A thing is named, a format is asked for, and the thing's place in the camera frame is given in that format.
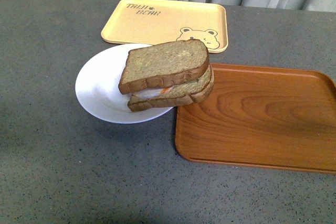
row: sandwich filling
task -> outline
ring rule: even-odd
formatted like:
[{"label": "sandwich filling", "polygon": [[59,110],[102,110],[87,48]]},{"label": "sandwich filling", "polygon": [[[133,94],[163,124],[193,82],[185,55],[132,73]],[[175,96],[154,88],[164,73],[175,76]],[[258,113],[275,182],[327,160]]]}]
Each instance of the sandwich filling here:
[{"label": "sandwich filling", "polygon": [[137,97],[141,99],[148,99],[148,98],[152,98],[158,95],[166,94],[169,91],[171,91],[174,87],[175,86],[171,86],[168,88],[149,88],[149,89],[137,91],[133,93],[133,95],[136,95]]}]

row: whole wheat bread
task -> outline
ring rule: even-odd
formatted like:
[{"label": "whole wheat bread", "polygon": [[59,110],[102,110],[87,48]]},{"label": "whole wheat bread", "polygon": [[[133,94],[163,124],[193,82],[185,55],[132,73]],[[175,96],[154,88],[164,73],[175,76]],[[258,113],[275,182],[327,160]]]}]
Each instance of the whole wheat bread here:
[{"label": "whole wheat bread", "polygon": [[122,94],[170,87],[201,77],[209,65],[200,40],[180,40],[129,51],[118,85]]},{"label": "whole wheat bread", "polygon": [[127,105],[131,111],[143,111],[202,102],[210,95],[213,85],[214,72],[211,65],[208,65],[206,72],[196,80],[177,85],[170,92],[149,99],[132,95]]}]

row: bear face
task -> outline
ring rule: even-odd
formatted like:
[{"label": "bear face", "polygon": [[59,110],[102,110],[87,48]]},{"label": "bear face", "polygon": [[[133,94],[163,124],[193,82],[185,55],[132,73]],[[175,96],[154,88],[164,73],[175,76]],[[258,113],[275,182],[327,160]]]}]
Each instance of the bear face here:
[{"label": "bear face", "polygon": [[216,49],[219,47],[219,42],[217,41],[217,38],[215,37],[218,32],[215,30],[193,30],[190,27],[182,27],[181,35],[176,40],[188,40],[188,39],[199,39],[202,41],[207,48],[209,49]]}]

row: orange tray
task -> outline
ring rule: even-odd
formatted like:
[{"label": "orange tray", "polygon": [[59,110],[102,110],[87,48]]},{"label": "orange tray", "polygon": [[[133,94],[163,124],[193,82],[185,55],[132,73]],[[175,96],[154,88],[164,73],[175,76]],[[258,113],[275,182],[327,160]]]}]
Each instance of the orange tray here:
[{"label": "orange tray", "polygon": [[225,8],[172,0],[121,0],[101,31],[109,43],[159,43],[201,40],[209,52],[228,46]]},{"label": "orange tray", "polygon": [[202,103],[177,110],[189,161],[336,174],[336,88],[305,70],[212,64]]}]

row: white plate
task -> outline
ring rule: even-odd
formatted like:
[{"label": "white plate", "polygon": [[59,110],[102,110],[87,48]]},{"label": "white plate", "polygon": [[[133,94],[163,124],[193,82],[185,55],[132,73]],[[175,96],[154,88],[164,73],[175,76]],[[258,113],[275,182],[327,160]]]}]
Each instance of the white plate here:
[{"label": "white plate", "polygon": [[119,45],[92,57],[76,80],[76,96],[83,108],[99,119],[125,124],[149,121],[171,110],[172,107],[131,112],[127,107],[131,95],[119,92],[118,84],[129,50],[148,46]]}]

